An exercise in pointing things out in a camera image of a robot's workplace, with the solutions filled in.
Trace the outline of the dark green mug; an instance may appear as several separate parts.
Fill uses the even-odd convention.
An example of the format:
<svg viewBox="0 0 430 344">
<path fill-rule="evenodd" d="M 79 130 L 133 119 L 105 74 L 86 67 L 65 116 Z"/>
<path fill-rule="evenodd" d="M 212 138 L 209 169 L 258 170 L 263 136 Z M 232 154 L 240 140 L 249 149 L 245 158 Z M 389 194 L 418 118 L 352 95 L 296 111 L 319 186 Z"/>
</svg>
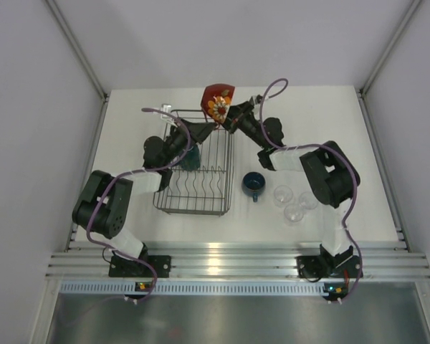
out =
<svg viewBox="0 0 430 344">
<path fill-rule="evenodd" d="M 184 171 L 197 171 L 200 169 L 200 150 L 197 144 L 186 152 L 179 165 Z"/>
</svg>

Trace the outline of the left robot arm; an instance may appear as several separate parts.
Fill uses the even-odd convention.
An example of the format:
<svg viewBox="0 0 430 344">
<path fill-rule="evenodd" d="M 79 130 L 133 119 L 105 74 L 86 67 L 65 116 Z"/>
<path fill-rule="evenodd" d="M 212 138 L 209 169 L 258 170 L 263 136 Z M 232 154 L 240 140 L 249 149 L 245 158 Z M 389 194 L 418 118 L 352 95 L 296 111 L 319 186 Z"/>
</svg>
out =
<svg viewBox="0 0 430 344">
<path fill-rule="evenodd" d="M 151 277 L 153 258 L 146 244 L 124 229 L 132 192 L 163 191 L 170 183 L 171 168 L 190 156 L 213 131 L 216 123 L 177 119 L 165 138 L 151 136 L 143 144 L 143 167 L 113 176 L 93 171 L 72 210 L 72 221 L 87 238 L 112 252 L 109 277 Z"/>
</svg>

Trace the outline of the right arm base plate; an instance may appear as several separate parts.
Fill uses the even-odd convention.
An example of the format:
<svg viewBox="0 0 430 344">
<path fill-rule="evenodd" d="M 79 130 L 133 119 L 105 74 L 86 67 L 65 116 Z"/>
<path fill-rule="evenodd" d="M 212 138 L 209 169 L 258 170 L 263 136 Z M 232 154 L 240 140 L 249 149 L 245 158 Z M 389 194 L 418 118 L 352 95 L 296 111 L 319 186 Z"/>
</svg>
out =
<svg viewBox="0 0 430 344">
<path fill-rule="evenodd" d="M 299 276 L 311 281 L 324 278 L 355 279 L 359 273 L 363 273 L 358 256 L 338 259 L 303 255 L 297 258 L 297 267 Z"/>
</svg>

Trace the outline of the red cup white inside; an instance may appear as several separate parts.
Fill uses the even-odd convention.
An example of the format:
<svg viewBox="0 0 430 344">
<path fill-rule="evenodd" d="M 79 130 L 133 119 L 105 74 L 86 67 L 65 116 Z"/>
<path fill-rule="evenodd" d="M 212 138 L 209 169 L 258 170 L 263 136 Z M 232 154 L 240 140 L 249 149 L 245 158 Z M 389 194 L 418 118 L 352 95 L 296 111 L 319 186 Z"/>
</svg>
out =
<svg viewBox="0 0 430 344">
<path fill-rule="evenodd" d="M 223 124 L 234 97 L 235 86 L 216 83 L 207 86 L 201 98 L 201 110 L 206 118 Z"/>
</svg>

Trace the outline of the dark blue cup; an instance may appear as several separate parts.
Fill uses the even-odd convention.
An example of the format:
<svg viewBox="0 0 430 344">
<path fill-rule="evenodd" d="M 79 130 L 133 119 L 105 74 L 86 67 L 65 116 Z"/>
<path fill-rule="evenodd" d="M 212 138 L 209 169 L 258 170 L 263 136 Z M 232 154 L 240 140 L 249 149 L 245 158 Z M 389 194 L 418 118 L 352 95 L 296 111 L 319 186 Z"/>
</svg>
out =
<svg viewBox="0 0 430 344">
<path fill-rule="evenodd" d="M 242 179 L 242 191 L 257 203 L 266 187 L 265 177 L 259 172 L 248 172 Z"/>
</svg>

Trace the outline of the wire dish rack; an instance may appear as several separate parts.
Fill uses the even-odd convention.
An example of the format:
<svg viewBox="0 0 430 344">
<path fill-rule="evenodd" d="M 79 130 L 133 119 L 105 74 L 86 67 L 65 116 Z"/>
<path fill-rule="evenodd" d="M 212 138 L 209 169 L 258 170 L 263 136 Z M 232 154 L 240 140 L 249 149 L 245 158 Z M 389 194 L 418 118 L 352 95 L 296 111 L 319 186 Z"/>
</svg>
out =
<svg viewBox="0 0 430 344">
<path fill-rule="evenodd" d="M 167 214 L 222 216 L 231 206 L 234 178 L 234 136 L 216 128 L 197 144 L 201 166 L 197 171 L 172 167 L 169 186 L 153 195 L 153 205 Z"/>
</svg>

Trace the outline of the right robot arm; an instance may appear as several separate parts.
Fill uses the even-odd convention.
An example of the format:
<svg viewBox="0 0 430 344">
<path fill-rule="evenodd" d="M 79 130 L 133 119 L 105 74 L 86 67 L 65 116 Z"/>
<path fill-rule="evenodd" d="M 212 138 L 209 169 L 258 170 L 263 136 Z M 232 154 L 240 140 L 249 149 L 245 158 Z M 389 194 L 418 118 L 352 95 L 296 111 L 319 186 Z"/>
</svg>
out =
<svg viewBox="0 0 430 344">
<path fill-rule="evenodd" d="M 325 207 L 329 219 L 316 255 L 298 257 L 300 276 L 312 282 L 325 277 L 361 278 L 363 258 L 360 247 L 348 230 L 348 216 L 338 221 L 336 211 L 344 201 L 354 207 L 360 176 L 339 145 L 330 140 L 323 144 L 285 146 L 278 118 L 254 116 L 255 108 L 263 107 L 261 96 L 239 105 L 223 106 L 223 128 L 230 133 L 241 131 L 260 148 L 259 163 L 270 171 L 303 171 L 316 201 Z"/>
</svg>

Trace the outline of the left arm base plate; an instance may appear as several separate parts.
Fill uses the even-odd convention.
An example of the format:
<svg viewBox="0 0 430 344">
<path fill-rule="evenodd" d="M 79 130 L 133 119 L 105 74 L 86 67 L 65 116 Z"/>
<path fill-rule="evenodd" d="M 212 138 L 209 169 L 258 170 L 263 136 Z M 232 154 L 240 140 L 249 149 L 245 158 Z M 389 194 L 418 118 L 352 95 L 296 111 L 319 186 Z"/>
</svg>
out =
<svg viewBox="0 0 430 344">
<path fill-rule="evenodd" d="M 146 262 L 154 268 L 158 278 L 169 277 L 171 271 L 171 256 L 150 255 Z M 114 278 L 146 278 L 153 277 L 153 273 L 149 267 L 143 264 L 113 255 L 110 259 L 108 276 Z"/>
</svg>

